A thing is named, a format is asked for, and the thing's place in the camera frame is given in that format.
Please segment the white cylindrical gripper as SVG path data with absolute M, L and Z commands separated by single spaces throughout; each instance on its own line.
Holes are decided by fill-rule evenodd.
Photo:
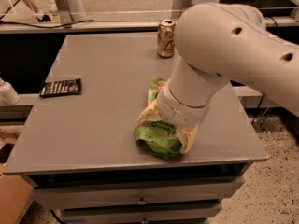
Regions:
M 179 152 L 187 154 L 197 134 L 197 125 L 202 122 L 207 110 L 208 105 L 190 107 L 178 101 L 169 89 L 169 82 L 166 82 L 156 101 L 152 101 L 137 117 L 135 125 L 140 127 L 163 117 L 178 127 L 176 133 L 181 143 Z

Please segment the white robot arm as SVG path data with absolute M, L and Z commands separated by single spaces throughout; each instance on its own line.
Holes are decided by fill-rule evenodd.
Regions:
M 299 115 L 299 47 L 267 32 L 257 8 L 195 5 L 179 17 L 174 41 L 178 64 L 135 125 L 170 122 L 182 154 L 190 150 L 211 98 L 229 81 Z

